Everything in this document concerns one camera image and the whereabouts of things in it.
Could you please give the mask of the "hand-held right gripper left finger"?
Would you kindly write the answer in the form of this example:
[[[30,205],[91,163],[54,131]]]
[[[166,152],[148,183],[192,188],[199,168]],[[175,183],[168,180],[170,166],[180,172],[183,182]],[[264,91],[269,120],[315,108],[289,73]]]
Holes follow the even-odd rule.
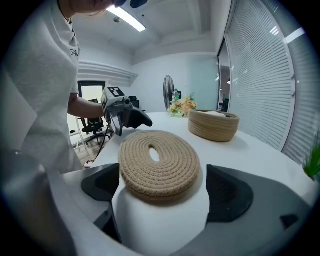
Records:
[[[112,199],[120,184],[118,163],[77,170],[62,175],[75,203],[105,235],[122,243]]]

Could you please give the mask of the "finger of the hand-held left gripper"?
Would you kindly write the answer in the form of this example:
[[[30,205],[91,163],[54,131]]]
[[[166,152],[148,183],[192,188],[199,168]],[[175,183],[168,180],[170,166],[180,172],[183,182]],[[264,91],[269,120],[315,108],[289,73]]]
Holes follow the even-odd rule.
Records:
[[[111,112],[110,113],[110,127],[112,128],[113,132],[121,137],[123,133],[123,112]]]
[[[141,109],[133,107],[131,110],[126,110],[123,113],[123,126],[126,128],[137,129],[141,125],[147,127],[153,126],[151,118]]]

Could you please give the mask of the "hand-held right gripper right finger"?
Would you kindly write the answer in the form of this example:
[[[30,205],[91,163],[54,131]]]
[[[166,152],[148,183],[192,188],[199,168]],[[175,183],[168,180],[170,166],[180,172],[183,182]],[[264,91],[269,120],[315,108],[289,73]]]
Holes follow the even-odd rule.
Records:
[[[221,240],[270,240],[306,219],[310,206],[284,184],[208,165],[207,224]]]

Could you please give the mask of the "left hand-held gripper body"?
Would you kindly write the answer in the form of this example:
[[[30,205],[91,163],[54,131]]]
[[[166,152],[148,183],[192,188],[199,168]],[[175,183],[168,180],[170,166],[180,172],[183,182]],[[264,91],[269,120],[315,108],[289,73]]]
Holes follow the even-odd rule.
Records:
[[[103,89],[101,104],[105,119],[111,117],[111,112],[123,114],[123,118],[129,118],[133,104],[131,99],[118,86],[106,86]]]

